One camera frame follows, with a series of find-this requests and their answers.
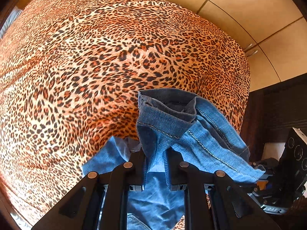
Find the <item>jeans seam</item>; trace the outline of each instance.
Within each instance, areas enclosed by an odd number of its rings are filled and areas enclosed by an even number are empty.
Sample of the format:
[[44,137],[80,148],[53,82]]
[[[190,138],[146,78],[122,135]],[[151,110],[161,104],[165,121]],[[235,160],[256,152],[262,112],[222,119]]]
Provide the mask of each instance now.
[[208,119],[215,125],[216,129],[218,130],[218,132],[223,136],[223,140],[225,141],[225,143],[227,144],[227,146],[233,150],[233,147],[231,147],[231,144],[229,144],[229,142],[227,141],[227,138],[224,136],[224,134],[220,131],[220,129],[218,128],[218,126],[215,124],[215,122],[205,113],[203,112],[201,109],[196,108],[197,110],[199,110],[200,112],[202,112],[203,114],[206,115],[206,117],[208,117]]
[[254,176],[248,175],[248,174],[244,174],[244,173],[240,172],[239,170],[237,170],[236,168],[234,168],[234,167],[230,166],[229,164],[227,164],[226,162],[224,162],[222,159],[220,159],[220,158],[214,156],[214,155],[213,155],[213,154],[212,154],[212,153],[211,153],[211,152],[210,152],[210,151],[199,141],[199,139],[197,139],[197,138],[192,134],[191,131],[188,131],[188,133],[198,142],[198,144],[199,144],[203,149],[205,149],[205,150],[206,150],[211,156],[213,156],[215,159],[219,160],[220,162],[222,162],[223,164],[225,164],[226,166],[228,166],[228,167],[231,168],[232,170],[238,172],[239,174],[242,174],[242,175],[245,175],[245,176],[249,176],[249,177],[252,177],[252,178],[255,178],[256,180],[258,180],[257,177],[254,177]]
[[151,230],[149,226],[147,226],[143,221],[141,221],[138,217],[136,217],[134,214],[128,214],[127,218],[134,219],[137,223],[141,224],[144,228]]
[[167,161],[167,157],[166,157],[166,151],[163,151],[163,162],[164,162],[164,171],[165,171],[166,185],[167,185],[168,188],[170,188],[169,172],[168,172],[168,161]]
[[151,125],[151,124],[148,124],[148,123],[142,123],[142,122],[138,122],[138,123],[139,123],[139,124],[146,125],[146,126],[150,126],[150,127],[154,128],[155,130],[157,130],[157,131],[159,131],[159,132],[162,132],[162,133],[163,133],[163,134],[165,134],[165,135],[168,135],[169,137],[174,137],[174,138],[176,138],[176,139],[180,139],[180,137],[172,136],[172,135],[170,135],[170,134],[168,134],[168,133],[166,133],[166,132],[164,132],[164,131],[162,131],[162,130],[158,129],[157,127],[154,127],[154,126],[153,126],[153,125]]
[[246,150],[248,150],[248,148],[244,149],[244,150],[240,153],[240,156],[241,156]]
[[139,110],[141,110],[141,106],[143,106],[143,96],[140,98],[140,103],[139,103]]

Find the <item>denim fabric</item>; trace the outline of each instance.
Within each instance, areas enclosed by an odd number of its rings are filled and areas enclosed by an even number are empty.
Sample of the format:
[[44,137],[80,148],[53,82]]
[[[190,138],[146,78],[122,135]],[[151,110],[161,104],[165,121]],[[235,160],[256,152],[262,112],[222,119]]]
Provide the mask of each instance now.
[[[112,171],[127,162],[139,141],[111,137],[104,147],[82,166],[84,175]],[[163,172],[149,172],[143,192],[129,192],[127,230],[172,229],[184,213],[183,191],[171,192]]]
[[12,25],[12,23],[17,19],[17,17],[21,14],[22,10],[14,7],[12,12],[10,13],[9,17],[6,19],[5,23],[3,24],[1,30],[0,30],[0,39],[3,38],[5,32],[7,29]]
[[[237,182],[256,182],[265,172],[263,167],[254,169],[248,165],[246,144],[204,98],[173,88],[144,90],[139,92],[139,112],[136,127],[149,172],[145,191],[129,193],[129,230],[171,229],[184,213],[182,191],[170,192],[165,183],[168,172],[163,153],[169,147],[200,170],[224,170]],[[84,164],[83,174],[111,171],[139,148],[137,141],[112,137]]]

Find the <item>metal door handle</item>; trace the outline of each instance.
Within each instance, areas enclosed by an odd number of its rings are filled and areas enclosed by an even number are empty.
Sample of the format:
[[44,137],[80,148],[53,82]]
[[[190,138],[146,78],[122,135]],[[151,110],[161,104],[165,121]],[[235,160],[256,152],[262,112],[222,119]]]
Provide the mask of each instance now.
[[256,54],[256,53],[258,53],[258,50],[254,51],[254,52],[251,53],[250,55],[246,55],[246,57],[250,57],[250,56],[252,56],[252,55],[254,55],[254,54]]
[[250,49],[250,47],[252,46],[253,44],[249,44],[246,48],[243,49],[243,52],[246,52],[246,50]]

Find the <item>jeans pocket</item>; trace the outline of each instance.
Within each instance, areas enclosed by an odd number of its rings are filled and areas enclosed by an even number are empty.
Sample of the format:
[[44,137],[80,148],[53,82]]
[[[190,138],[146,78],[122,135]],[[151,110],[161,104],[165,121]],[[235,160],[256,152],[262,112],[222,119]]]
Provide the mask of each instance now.
[[127,214],[127,230],[151,230],[151,228],[135,215]]

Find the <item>camera lens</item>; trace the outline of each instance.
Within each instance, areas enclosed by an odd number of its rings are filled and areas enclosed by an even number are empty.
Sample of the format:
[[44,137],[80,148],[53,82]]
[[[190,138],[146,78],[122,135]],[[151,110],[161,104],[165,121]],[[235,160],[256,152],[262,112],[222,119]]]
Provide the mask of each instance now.
[[304,158],[302,161],[302,169],[307,170],[307,158]]
[[302,158],[302,156],[303,156],[303,148],[297,145],[294,150],[294,157],[297,161],[299,161]]
[[294,139],[293,139],[293,137],[290,137],[290,138],[289,138],[289,140],[288,140],[288,146],[289,146],[290,149],[293,148],[293,146],[294,146]]

